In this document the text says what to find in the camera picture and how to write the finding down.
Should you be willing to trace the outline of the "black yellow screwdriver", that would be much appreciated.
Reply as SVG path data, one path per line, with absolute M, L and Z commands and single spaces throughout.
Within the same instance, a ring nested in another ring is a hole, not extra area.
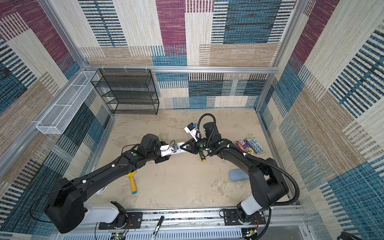
M 200 155 L 200 158 L 202 160 L 202 162 L 204 162 L 206 160 L 206 156 L 204 155 L 203 152 L 199 152 L 199 155 Z

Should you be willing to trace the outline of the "red white remote control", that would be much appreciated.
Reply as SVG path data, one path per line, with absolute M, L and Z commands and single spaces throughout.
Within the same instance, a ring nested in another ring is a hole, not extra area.
M 172 149 L 172 155 L 181 154 L 185 152 L 185 150 L 181 149 L 179 145 L 173 145 L 171 149 Z

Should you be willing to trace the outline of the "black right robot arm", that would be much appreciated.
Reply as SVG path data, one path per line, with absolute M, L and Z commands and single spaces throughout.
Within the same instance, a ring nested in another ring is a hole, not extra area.
M 203 125 L 205 136 L 200 131 L 200 123 L 190 123 L 185 131 L 192 139 L 181 145 L 181 149 L 199 154 L 207 152 L 210 157 L 229 161 L 244 171 L 250 181 L 251 196 L 237 205 L 237 215 L 241 224 L 249 224 L 255 215 L 274 206 L 294 204 L 300 196 L 297 181 L 285 170 L 280 168 L 274 159 L 266 160 L 253 156 L 242 150 L 233 141 L 222 138 L 218 131 L 214 115 L 208 114 L 213 120 Z

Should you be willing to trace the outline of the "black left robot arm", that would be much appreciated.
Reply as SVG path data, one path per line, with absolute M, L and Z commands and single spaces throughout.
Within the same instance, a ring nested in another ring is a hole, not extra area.
M 58 180 L 49 194 L 45 214 L 60 233 L 74 230 L 86 215 L 84 202 L 101 188 L 142 168 L 149 161 L 155 161 L 156 164 L 167 161 L 170 156 L 161 154 L 161 146 L 165 144 L 157 136 L 147 134 L 140 144 L 100 169 L 73 180 Z

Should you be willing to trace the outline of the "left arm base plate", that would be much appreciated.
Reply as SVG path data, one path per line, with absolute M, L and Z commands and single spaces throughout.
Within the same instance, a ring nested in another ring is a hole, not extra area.
M 143 212 L 126 212 L 118 214 L 111 223 L 100 223 L 99 230 L 127 230 L 141 227 Z

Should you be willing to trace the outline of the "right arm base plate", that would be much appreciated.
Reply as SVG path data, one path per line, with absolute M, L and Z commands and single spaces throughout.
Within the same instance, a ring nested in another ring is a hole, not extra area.
M 224 219 L 226 226 L 235 225 L 265 225 L 265 215 L 256 211 L 253 215 L 247 215 L 238 209 L 221 209 L 219 216 Z

